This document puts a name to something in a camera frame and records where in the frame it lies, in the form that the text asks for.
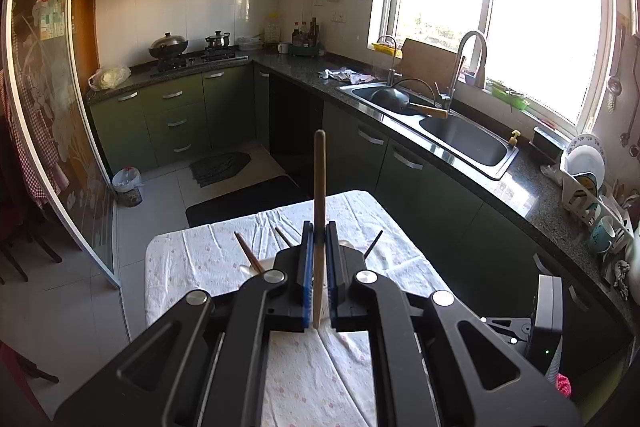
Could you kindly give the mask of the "white plastic bag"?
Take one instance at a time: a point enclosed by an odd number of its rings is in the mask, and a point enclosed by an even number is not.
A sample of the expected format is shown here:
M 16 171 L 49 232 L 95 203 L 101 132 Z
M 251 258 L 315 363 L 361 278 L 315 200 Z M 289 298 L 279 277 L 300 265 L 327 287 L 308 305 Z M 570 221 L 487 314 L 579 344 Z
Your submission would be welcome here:
M 127 66 L 114 66 L 99 68 L 88 79 L 88 85 L 92 91 L 107 91 L 120 86 L 131 76 L 131 70 Z

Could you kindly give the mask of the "green tray on sill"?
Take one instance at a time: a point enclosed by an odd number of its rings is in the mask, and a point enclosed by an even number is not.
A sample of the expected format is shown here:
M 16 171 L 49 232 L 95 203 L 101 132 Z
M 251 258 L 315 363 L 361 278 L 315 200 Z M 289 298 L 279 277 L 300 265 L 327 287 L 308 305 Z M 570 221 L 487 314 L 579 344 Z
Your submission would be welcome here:
M 529 106 L 528 98 L 526 98 L 524 94 L 508 88 L 498 81 L 491 81 L 489 83 L 489 89 L 494 98 L 498 98 L 498 100 L 503 101 L 521 112 Z

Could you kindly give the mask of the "steel double sink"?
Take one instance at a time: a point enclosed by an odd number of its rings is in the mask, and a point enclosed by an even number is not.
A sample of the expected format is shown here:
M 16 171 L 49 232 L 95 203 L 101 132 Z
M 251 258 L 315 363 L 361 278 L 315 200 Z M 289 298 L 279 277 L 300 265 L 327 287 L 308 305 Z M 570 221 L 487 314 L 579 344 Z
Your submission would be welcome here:
M 489 179 L 500 180 L 518 156 L 516 145 L 453 110 L 444 117 L 444 111 L 430 98 L 400 84 L 393 87 L 394 93 L 399 93 L 399 102 L 378 96 L 378 91 L 388 90 L 382 82 L 343 86 L 338 90 L 392 118 L 404 129 L 421 135 Z

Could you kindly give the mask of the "green lower cabinet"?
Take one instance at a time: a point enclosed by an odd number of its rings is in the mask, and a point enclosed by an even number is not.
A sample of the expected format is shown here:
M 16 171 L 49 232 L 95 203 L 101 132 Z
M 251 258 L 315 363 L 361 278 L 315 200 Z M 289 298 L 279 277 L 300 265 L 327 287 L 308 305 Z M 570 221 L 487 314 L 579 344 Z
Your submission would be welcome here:
M 253 67 L 236 65 L 175 79 L 135 75 L 89 109 L 108 171 L 141 172 L 256 139 Z

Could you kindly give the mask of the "white plastic utensil holder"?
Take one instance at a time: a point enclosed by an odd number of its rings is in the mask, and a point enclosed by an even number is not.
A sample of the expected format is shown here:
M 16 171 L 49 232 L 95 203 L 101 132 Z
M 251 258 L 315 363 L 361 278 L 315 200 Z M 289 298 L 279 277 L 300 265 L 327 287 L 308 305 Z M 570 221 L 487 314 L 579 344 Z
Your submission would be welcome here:
M 344 247 L 348 247 L 348 248 L 352 248 L 352 249 L 355 248 L 355 246 L 352 245 L 351 243 L 349 243 L 349 241 L 343 241 L 343 239 L 341 239 L 338 243 L 341 246 L 344 246 Z M 276 260 L 275 257 L 269 257 L 269 258 L 266 258 L 266 259 L 259 259 L 258 260 L 258 265 L 260 265 L 264 271 L 268 271 L 268 270 L 271 270 L 273 268 L 274 260 Z M 247 277 L 254 277 L 254 275 L 258 274 L 258 271 L 248 261 L 245 262 L 244 265 L 239 265 L 239 270 L 240 270 L 241 273 L 243 273 Z

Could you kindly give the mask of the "floral white tablecloth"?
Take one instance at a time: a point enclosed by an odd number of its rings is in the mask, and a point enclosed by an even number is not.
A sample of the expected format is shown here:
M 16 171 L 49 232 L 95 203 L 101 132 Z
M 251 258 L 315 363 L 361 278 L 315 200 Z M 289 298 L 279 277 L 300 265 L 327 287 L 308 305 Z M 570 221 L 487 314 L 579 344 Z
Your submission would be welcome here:
M 446 288 L 431 262 L 366 191 L 328 197 L 326 215 L 337 236 L 358 251 L 384 233 L 367 257 L 368 269 L 385 275 L 404 291 L 429 296 Z M 238 289 L 247 279 L 246 259 L 235 232 L 257 259 L 276 257 L 299 242 L 311 202 L 274 208 L 246 217 L 157 235 L 145 254 L 145 315 L 154 323 L 188 291 L 216 296 Z M 338 333 L 324 320 L 320 329 L 270 337 L 262 425 L 373 426 L 375 399 L 368 336 Z

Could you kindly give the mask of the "steel pot with lid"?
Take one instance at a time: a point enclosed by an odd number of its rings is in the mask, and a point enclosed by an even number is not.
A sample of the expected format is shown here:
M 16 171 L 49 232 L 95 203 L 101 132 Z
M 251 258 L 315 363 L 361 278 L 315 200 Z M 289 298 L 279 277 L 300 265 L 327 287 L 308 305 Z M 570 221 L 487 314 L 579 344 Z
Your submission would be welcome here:
M 230 46 L 230 32 L 216 30 L 213 35 L 205 38 L 207 47 L 211 50 L 228 49 Z

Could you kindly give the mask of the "long wooden chopstick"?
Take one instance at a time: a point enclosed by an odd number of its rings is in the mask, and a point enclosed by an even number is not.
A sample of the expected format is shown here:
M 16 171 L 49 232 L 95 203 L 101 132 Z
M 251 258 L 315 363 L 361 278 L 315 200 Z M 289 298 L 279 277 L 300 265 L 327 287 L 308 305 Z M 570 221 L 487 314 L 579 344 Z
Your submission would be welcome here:
M 322 317 L 324 284 L 324 229 L 326 228 L 326 132 L 314 134 L 314 303 L 312 325 L 318 329 Z

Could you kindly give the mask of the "tall chrome faucet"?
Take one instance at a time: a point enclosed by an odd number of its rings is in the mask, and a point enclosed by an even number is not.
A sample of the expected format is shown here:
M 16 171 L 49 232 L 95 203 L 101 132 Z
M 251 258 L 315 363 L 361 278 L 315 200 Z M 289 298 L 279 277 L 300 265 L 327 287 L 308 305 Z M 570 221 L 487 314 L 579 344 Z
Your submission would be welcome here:
M 466 61 L 466 57 L 464 55 L 464 48 L 468 41 L 473 37 L 476 38 L 477 42 L 480 44 L 480 61 L 477 64 L 477 68 L 475 72 L 472 72 L 472 86 L 478 88 L 480 90 L 485 89 L 486 84 L 486 62 L 487 62 L 487 54 L 488 54 L 488 46 L 484 32 L 481 32 L 477 29 L 472 29 L 463 35 L 460 43 L 458 45 L 456 59 L 454 60 L 454 70 L 450 76 L 447 90 L 444 94 L 439 95 L 439 106 L 442 109 L 449 110 L 452 101 L 454 101 L 454 94 L 456 93 L 457 82 L 459 80 L 460 75 L 462 74 L 462 69 Z

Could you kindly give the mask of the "dark chopstick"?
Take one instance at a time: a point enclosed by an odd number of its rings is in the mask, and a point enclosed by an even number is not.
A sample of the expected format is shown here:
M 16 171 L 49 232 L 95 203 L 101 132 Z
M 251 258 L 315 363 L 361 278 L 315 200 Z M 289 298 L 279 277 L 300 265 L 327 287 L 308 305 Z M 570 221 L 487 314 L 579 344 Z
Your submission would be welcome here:
M 381 231 L 378 232 L 378 234 L 375 235 L 375 238 L 373 239 L 373 241 L 370 243 L 370 245 L 367 247 L 366 251 L 363 254 L 363 258 L 364 259 L 367 259 L 367 257 L 369 257 L 369 255 L 372 253 L 374 247 L 376 246 L 376 244 L 380 240 L 380 238 L 383 235 L 383 233 L 384 233 L 384 231 L 381 230 Z

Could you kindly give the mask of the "white trash bin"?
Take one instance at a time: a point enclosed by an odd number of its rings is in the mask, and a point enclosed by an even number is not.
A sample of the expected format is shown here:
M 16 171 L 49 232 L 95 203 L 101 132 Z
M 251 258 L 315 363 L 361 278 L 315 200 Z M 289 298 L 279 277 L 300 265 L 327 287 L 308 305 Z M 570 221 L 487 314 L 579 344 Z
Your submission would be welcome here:
M 112 187 L 120 205 L 134 207 L 143 200 L 141 173 L 137 168 L 126 167 L 116 172 Z

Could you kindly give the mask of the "black wok with lid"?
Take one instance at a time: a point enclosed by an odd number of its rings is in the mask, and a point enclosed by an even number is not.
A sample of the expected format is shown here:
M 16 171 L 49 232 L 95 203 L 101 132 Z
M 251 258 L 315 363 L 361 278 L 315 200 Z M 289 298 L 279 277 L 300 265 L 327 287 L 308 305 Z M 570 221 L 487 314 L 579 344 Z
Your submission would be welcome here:
M 170 32 L 157 40 L 155 40 L 149 47 L 149 54 L 157 58 L 157 60 L 166 60 L 183 54 L 189 45 L 189 40 L 183 36 L 173 35 Z

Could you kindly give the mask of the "small chrome faucet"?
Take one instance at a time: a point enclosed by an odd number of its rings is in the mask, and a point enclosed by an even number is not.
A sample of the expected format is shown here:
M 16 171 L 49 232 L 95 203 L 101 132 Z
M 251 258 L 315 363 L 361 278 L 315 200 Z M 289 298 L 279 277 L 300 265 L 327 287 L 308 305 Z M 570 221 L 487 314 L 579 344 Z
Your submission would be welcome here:
M 390 68 L 387 72 L 386 81 L 388 84 L 392 84 L 396 75 L 395 64 L 398 59 L 398 44 L 396 38 L 389 34 L 380 35 L 372 46 L 375 52 L 390 57 Z

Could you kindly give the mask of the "sliding glass door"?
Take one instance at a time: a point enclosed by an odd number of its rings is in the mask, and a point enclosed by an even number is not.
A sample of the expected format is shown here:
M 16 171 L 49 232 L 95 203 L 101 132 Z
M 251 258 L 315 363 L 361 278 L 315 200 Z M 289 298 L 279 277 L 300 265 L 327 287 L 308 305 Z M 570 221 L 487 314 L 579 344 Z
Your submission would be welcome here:
M 118 287 L 115 196 L 80 89 L 73 0 L 3 0 L 2 39 L 6 99 L 37 205 Z

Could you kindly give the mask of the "brown wooden chopstick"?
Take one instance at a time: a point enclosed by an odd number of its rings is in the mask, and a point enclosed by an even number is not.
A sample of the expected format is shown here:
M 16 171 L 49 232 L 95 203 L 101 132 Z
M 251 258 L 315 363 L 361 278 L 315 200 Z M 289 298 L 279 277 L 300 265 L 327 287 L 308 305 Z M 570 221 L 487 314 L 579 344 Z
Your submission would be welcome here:
M 250 262 L 250 266 L 257 273 L 264 273 L 265 268 L 260 264 L 256 256 L 254 255 L 253 251 L 250 249 L 250 246 L 248 246 L 248 244 L 246 243 L 246 240 L 243 239 L 242 234 L 240 232 L 235 232 L 234 237 L 238 241 L 246 259 L 248 260 L 248 262 Z

